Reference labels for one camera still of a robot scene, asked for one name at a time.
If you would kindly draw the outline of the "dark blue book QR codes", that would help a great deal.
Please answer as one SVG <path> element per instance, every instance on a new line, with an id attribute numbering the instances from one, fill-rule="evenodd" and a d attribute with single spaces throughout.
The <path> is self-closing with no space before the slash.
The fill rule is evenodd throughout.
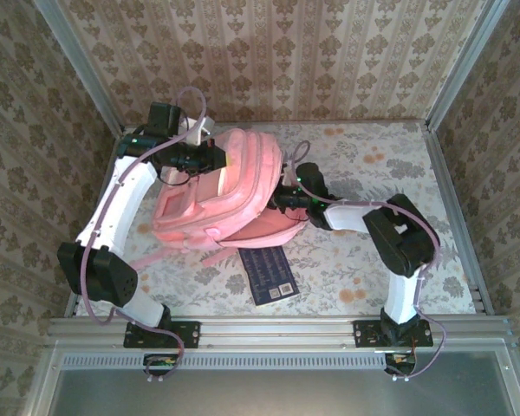
<path id="1" fill-rule="evenodd" d="M 239 249 L 238 253 L 248 277 L 252 300 L 257 307 L 299 294 L 282 246 Z"/>

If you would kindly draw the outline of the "grey metal sheet panel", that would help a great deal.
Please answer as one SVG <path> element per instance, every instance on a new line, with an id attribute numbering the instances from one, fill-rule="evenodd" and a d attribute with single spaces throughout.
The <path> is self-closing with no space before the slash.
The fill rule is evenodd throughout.
<path id="1" fill-rule="evenodd" d="M 198 371 L 149 381 L 140 372 L 67 371 L 49 416 L 517 416 L 492 376 L 378 371 Z"/>

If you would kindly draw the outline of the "aluminium table side rail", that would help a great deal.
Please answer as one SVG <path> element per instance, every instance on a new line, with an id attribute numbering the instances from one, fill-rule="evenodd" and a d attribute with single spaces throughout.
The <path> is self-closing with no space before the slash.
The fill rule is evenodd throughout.
<path id="1" fill-rule="evenodd" d="M 110 152 L 108 160 L 107 160 L 107 167 L 104 172 L 103 180 L 101 181 L 101 187 L 100 187 L 97 202 L 96 202 L 97 205 L 100 203 L 101 198 L 104 195 L 104 193 L 107 189 L 107 186 L 109 184 L 109 181 L 112 177 L 112 174 L 114 171 L 114 163 L 116 160 L 116 149 L 127 130 L 127 128 L 124 125 L 119 125 L 119 128 L 120 128 L 120 131 L 117 133 L 117 135 L 114 138 L 114 143 L 113 143 L 111 152 Z M 71 293 L 69 295 L 68 303 L 67 303 L 67 306 L 64 311 L 65 318 L 71 318 L 71 317 L 75 316 L 75 312 L 77 310 L 78 303 L 79 303 L 79 296 L 75 293 Z"/>
<path id="2" fill-rule="evenodd" d="M 430 130 L 425 124 L 423 124 L 422 127 L 425 129 L 426 149 L 432 162 L 432 169 L 451 226 L 459 260 L 469 283 L 474 309 L 476 313 L 480 315 L 495 315 L 491 297 L 479 266 L 470 233 L 467 229 L 458 196 L 445 161 L 445 156 L 439 144 L 439 139 L 437 134 Z"/>

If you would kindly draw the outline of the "small black controller board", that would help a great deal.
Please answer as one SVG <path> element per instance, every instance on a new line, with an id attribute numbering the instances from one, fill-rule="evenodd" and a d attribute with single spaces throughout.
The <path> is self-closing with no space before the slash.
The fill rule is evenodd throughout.
<path id="1" fill-rule="evenodd" d="M 152 377 L 164 377 L 179 364 L 179 354 L 145 354 L 143 357 L 144 372 Z"/>
<path id="2" fill-rule="evenodd" d="M 416 354 L 389 353 L 385 354 L 386 368 L 384 371 L 391 376 L 409 376 L 416 366 Z"/>

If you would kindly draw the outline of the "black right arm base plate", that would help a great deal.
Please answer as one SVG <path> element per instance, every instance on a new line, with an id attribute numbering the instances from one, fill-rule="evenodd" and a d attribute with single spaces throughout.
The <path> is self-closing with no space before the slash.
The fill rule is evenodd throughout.
<path id="1" fill-rule="evenodd" d="M 429 322 L 396 325 L 381 320 L 354 321 L 354 342 L 357 348 L 368 347 L 432 347 L 434 345 Z"/>

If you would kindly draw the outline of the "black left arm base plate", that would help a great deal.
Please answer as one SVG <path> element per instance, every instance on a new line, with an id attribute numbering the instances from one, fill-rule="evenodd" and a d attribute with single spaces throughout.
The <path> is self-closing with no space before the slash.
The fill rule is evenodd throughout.
<path id="1" fill-rule="evenodd" d="M 185 348 L 198 348 L 201 323 L 198 321 L 172 322 L 169 331 L 176 334 Z M 128 323 L 126 326 L 124 348 L 177 348 L 178 342 L 169 335 L 157 334 Z"/>

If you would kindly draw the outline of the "pink student backpack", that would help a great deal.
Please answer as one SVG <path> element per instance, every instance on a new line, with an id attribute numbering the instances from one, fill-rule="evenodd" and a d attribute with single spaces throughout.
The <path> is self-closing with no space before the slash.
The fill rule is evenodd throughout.
<path id="1" fill-rule="evenodd" d="M 228 165 L 187 184 L 174 168 L 161 186 L 152 214 L 152 233 L 162 249 L 133 260 L 136 270 L 176 254 L 202 251 L 210 267 L 240 249 L 286 244 L 307 224 L 303 208 L 285 215 L 268 207 L 281 178 L 283 154 L 269 133 L 233 128 L 215 139 Z"/>

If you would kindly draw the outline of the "floral patterned table cover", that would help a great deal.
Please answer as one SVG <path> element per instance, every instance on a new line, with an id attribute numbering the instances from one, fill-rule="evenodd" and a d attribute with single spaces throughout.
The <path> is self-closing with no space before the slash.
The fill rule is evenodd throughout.
<path id="1" fill-rule="evenodd" d="M 383 201 L 405 194 L 438 233 L 439 264 L 426 274 L 419 305 L 428 315 L 471 314 L 471 282 L 456 247 L 427 151 L 425 125 L 406 122 L 263 123 L 291 152 L 307 140 L 331 193 Z M 140 289 L 176 316 L 376 315 L 387 299 L 389 276 L 371 238 L 353 231 L 306 225 L 284 247 L 298 294 L 257 306 L 239 256 L 211 267 L 202 252 L 171 253 L 139 273 Z"/>

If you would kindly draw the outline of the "aluminium frame post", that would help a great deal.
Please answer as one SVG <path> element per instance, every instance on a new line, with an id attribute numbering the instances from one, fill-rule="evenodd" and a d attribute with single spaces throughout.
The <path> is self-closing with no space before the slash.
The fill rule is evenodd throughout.
<path id="1" fill-rule="evenodd" d="M 108 128 L 114 135 L 120 136 L 124 123 L 119 111 L 115 108 L 106 84 L 99 77 L 89 54 L 83 48 L 80 37 L 75 33 L 75 26 L 68 20 L 68 15 L 62 10 L 58 0 L 34 1 Z"/>
<path id="2" fill-rule="evenodd" d="M 443 87 L 426 116 L 426 127 L 430 132 L 434 132 L 445 118 L 509 2 L 510 0 L 485 0 L 482 11 L 473 24 L 465 44 L 459 51 L 457 60 L 452 65 Z"/>

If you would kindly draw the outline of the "aluminium front mounting rail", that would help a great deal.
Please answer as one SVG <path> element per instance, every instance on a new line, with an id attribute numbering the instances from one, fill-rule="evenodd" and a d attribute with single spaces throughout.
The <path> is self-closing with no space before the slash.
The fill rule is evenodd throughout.
<path id="1" fill-rule="evenodd" d="M 371 321 L 371 316 L 193 316 L 201 323 L 199 348 L 223 349 L 313 349 L 339 350 L 355 347 L 357 322 Z M 434 318 L 445 327 L 447 340 L 514 340 L 508 319 L 496 315 L 438 315 Z M 49 340 L 86 348 L 117 348 L 124 339 L 126 322 L 114 319 L 99 326 L 90 318 L 56 318 L 49 327 Z"/>

